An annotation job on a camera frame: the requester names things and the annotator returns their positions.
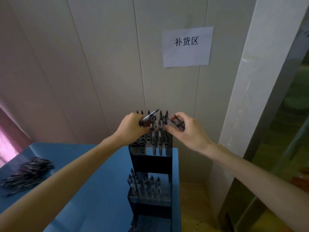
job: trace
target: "person's left hand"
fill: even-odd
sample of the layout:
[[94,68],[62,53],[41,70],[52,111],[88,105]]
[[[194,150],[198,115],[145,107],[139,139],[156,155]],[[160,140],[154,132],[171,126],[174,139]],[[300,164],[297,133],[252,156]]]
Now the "person's left hand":
[[150,132],[149,127],[140,127],[138,124],[138,122],[144,117],[144,115],[131,113],[126,115],[121,121],[117,131],[113,135],[120,140],[122,146],[128,146],[143,134]]

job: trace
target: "forearm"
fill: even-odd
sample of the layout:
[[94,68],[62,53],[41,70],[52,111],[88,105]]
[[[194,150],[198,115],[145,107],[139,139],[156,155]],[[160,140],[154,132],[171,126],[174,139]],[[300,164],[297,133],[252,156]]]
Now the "forearm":
[[214,144],[203,154],[240,180],[294,231],[309,227],[309,195],[292,184]]
[[89,177],[121,146],[114,136],[66,165],[0,215],[0,231],[43,231]]

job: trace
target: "hand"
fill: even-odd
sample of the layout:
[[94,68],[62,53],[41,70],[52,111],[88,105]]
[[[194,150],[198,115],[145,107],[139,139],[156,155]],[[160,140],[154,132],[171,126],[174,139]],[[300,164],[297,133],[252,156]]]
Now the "hand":
[[205,154],[213,142],[207,136],[201,124],[183,112],[178,112],[175,115],[184,121],[185,130],[182,132],[170,125],[166,125],[165,129],[191,150]]
[[143,134],[149,133],[149,127],[140,127],[138,122],[145,116],[131,113],[121,121],[117,131],[113,134],[116,136],[122,146],[127,146],[132,142],[135,142]]

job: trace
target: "chinese character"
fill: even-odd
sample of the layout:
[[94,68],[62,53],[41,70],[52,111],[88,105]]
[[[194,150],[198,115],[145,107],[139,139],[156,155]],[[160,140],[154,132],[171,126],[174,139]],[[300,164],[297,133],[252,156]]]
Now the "chinese character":
[[190,42],[190,37],[185,37],[183,40],[184,40],[184,45],[183,45],[183,46],[185,46],[185,45],[190,45],[190,44],[189,44],[189,42]]
[[193,36],[193,37],[192,37],[191,45],[198,45],[198,43],[197,43],[197,38],[198,38],[198,36]]
[[176,38],[176,40],[175,40],[176,42],[175,42],[175,44],[176,44],[176,46],[180,46],[180,43],[182,43],[181,41],[180,41],[180,38],[178,39],[178,38]]

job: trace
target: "person's left arm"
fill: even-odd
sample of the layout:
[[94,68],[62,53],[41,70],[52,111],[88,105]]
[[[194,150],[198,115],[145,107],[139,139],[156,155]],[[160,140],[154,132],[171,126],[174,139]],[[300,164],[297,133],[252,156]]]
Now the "person's left arm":
[[136,113],[127,115],[112,136],[57,171],[0,214],[0,232],[43,231],[115,151],[149,132],[149,127],[138,125],[143,117]]

